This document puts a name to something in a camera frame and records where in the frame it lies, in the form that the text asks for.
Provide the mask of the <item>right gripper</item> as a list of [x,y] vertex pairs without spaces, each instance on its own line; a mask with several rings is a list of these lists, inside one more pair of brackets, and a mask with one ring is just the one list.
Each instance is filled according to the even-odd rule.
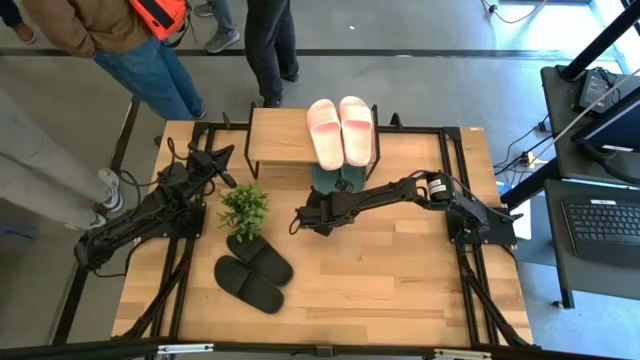
[[350,222],[350,194],[347,192],[312,193],[306,205],[296,210],[296,219],[300,228],[308,228],[328,237],[334,227]]

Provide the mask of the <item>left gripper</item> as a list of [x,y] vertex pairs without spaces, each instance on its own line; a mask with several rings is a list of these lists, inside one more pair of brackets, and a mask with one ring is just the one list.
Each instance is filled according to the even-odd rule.
[[235,146],[231,144],[212,152],[192,151],[188,156],[191,173],[204,180],[218,176],[229,188],[236,188],[236,180],[228,172],[223,172],[222,166],[229,163],[234,150]]

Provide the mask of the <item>green slide sandal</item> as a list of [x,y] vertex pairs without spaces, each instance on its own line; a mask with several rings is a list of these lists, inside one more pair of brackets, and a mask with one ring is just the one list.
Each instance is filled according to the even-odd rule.
[[311,169],[312,186],[316,191],[322,194],[339,191],[336,183],[341,175],[340,169],[329,171],[323,169],[319,164],[313,164]]
[[352,192],[360,192],[364,189],[366,183],[366,168],[355,167],[345,164],[340,169],[340,176],[351,181],[354,184]]

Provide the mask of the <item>green plant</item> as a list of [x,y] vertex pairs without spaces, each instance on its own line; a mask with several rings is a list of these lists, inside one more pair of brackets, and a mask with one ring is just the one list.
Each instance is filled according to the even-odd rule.
[[268,195],[258,185],[238,185],[220,198],[225,210],[218,213],[232,240],[253,241],[268,218]]

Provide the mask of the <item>black slide sandal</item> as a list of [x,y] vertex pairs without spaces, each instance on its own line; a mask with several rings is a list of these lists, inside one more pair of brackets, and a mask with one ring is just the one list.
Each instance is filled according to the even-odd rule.
[[274,284],[235,257],[220,257],[214,277],[222,290],[263,313],[275,314],[284,304],[284,295]]
[[244,236],[228,236],[229,250],[242,262],[262,274],[278,287],[286,286],[294,276],[294,270],[287,260],[261,235],[250,239]]

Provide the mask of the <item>pink slide sandal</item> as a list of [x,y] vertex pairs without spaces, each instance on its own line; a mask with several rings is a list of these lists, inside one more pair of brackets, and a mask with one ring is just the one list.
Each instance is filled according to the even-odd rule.
[[356,96],[346,96],[339,104],[343,149],[347,163],[365,167],[371,160],[372,113],[367,104]]
[[306,121],[320,167],[327,171],[341,168],[344,164],[341,124],[334,103],[329,99],[317,100],[309,107]]

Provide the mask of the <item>person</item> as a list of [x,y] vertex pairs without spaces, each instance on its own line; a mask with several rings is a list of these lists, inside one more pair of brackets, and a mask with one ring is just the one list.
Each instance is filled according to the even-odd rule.
[[106,223],[93,210],[121,209],[120,179],[108,168],[95,172],[59,146],[0,89],[0,199],[74,230]]
[[27,25],[20,14],[19,8],[13,0],[0,0],[0,18],[12,29],[17,37],[25,44],[32,44],[36,40],[33,29]]
[[207,53],[220,53],[240,40],[241,35],[233,23],[230,0],[205,0],[193,8],[193,13],[201,18],[213,17],[216,20],[216,32],[204,46]]
[[93,60],[165,120],[206,115],[193,80],[166,40],[149,29],[129,0],[22,0],[51,44]]
[[245,54],[265,108],[283,101],[283,82],[299,79],[291,0],[247,0]]

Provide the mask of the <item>yellow power strip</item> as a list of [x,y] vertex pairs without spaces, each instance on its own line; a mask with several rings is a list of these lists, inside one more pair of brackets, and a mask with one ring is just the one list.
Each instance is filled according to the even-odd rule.
[[518,159],[518,164],[525,169],[534,169],[538,165],[547,164],[547,161],[537,158],[532,152],[523,152]]

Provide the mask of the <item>black side desk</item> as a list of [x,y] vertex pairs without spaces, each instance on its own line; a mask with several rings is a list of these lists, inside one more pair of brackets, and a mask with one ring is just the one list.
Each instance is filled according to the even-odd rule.
[[572,248],[561,201],[569,198],[640,202],[640,190],[558,180],[544,183],[561,299],[558,307],[575,307],[575,290],[640,300],[640,269],[620,268],[578,258]]
[[[574,103],[581,89],[581,81],[567,82],[561,79],[556,67],[543,67],[540,74],[552,132],[558,135],[579,115],[574,110]],[[585,115],[554,144],[559,176],[565,179],[624,184],[624,181],[607,174],[578,144],[571,141],[571,136],[590,121],[591,118]],[[626,175],[640,178],[639,153],[619,152],[608,163]]]

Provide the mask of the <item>black power adapter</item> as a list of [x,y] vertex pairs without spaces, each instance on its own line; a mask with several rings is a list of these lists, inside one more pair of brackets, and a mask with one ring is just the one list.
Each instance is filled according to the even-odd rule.
[[591,112],[602,114],[611,106],[612,95],[609,94],[602,99],[600,97],[613,87],[614,80],[615,76],[604,68],[597,67],[588,70],[582,78],[576,105],[581,110],[585,110],[594,104]]

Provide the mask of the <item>black monitor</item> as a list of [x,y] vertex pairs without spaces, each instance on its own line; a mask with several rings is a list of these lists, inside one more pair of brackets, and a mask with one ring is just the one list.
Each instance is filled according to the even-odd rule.
[[571,136],[576,144],[640,153],[640,87]]

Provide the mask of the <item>wooden shelf with black frame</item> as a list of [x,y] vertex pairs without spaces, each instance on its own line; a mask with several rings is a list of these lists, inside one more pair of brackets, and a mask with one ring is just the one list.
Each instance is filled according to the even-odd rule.
[[262,108],[251,104],[244,158],[258,179],[262,163],[317,162],[306,121],[307,109]]

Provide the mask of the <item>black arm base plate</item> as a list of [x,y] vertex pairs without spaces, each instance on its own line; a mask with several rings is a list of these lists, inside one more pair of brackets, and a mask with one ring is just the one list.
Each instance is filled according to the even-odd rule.
[[203,232],[206,204],[193,201],[187,203],[175,215],[165,217],[158,225],[143,230],[136,238],[199,238]]
[[514,222],[520,215],[512,216],[506,208],[491,208],[486,212],[489,225],[474,229],[469,220],[455,212],[447,212],[446,220],[450,241],[456,245],[505,245],[515,246],[517,239]]

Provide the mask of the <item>black metal table frame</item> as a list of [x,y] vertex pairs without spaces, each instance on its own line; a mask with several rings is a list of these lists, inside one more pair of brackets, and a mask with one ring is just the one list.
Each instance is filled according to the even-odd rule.
[[[191,139],[197,141],[198,137],[203,134],[203,131],[210,130],[207,135],[207,141],[205,148],[211,149],[214,134],[216,130],[225,131],[241,131],[246,132],[248,130],[248,123],[229,123],[225,120],[225,123],[211,123],[205,121],[194,122],[192,126]],[[403,130],[397,131],[393,126],[374,126],[374,137],[379,138],[379,133],[391,133],[391,134],[429,134],[438,136],[441,151],[443,151],[443,163],[447,171],[450,169],[450,159],[448,150],[446,148],[445,135],[450,135],[448,132],[456,130],[454,127],[416,127],[409,126],[404,127]],[[177,330],[171,330],[172,335],[167,337],[161,337],[159,335],[151,335],[151,337],[142,338],[143,330],[146,330],[151,321],[156,318],[157,312],[164,311],[164,305],[170,292],[174,290],[177,284],[179,286],[177,292],[177,300],[175,309],[177,315],[173,316],[178,319],[181,315],[179,305],[183,305],[183,298],[186,296],[186,279],[188,265],[191,262],[193,253],[193,243],[195,238],[187,239],[187,250],[185,250],[177,269],[173,270],[168,278],[161,282],[159,293],[154,298],[150,309],[145,310],[141,316],[141,320],[138,320],[138,325],[134,325],[130,330],[126,332],[124,337],[115,337],[105,341],[84,342],[84,343],[71,343],[67,344],[67,338],[71,325],[73,323],[77,306],[79,304],[80,297],[82,295],[88,272],[81,267],[76,268],[71,290],[69,290],[61,318],[56,325],[56,331],[52,345],[42,345],[34,347],[23,348],[7,348],[0,349],[0,360],[131,360],[140,358],[143,356],[160,356],[157,354],[157,348],[159,345],[167,344],[192,344],[192,343],[213,343],[215,348],[213,352],[242,352],[242,353],[287,353],[291,356],[295,355],[310,355],[316,358],[332,358],[337,355],[349,355],[349,356],[423,356],[425,359],[429,358],[435,349],[444,346],[436,347],[402,347],[402,346],[364,346],[364,345],[329,345],[329,344],[284,344],[284,343],[241,343],[241,342],[220,342],[220,341],[187,341],[178,339],[177,335],[173,334]],[[489,312],[489,315],[497,323],[497,325],[491,325],[489,333],[495,333],[495,328],[499,328],[503,333],[509,332],[507,337],[515,336],[515,330],[509,330],[509,326],[506,326],[506,320],[498,319],[498,310],[494,303],[487,300],[486,290],[480,286],[477,276],[475,275],[463,275],[460,270],[460,276],[463,284],[463,290],[466,292],[463,294],[469,295],[469,287],[474,286],[474,291],[481,298],[481,302],[484,306],[484,310]],[[492,355],[493,360],[625,360],[620,358],[594,356],[588,354],[568,353],[544,350],[537,345],[527,345],[522,339],[518,340],[521,345],[498,345],[497,340],[494,344],[494,340],[490,344],[480,343],[479,340],[473,340],[474,334],[477,335],[478,327],[474,325],[474,321],[469,321],[469,331],[472,333],[471,345],[468,347],[447,347],[447,349],[460,349],[460,350],[472,350],[479,352],[489,352]]]

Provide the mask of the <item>silver frame bracket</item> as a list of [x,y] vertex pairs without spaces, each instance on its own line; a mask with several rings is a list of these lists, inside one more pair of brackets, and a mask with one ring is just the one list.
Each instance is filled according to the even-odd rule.
[[167,344],[159,345],[158,355],[177,355],[190,353],[205,353],[214,351],[213,343],[192,343],[192,344]]
[[460,349],[435,349],[429,360],[493,360],[489,352]]

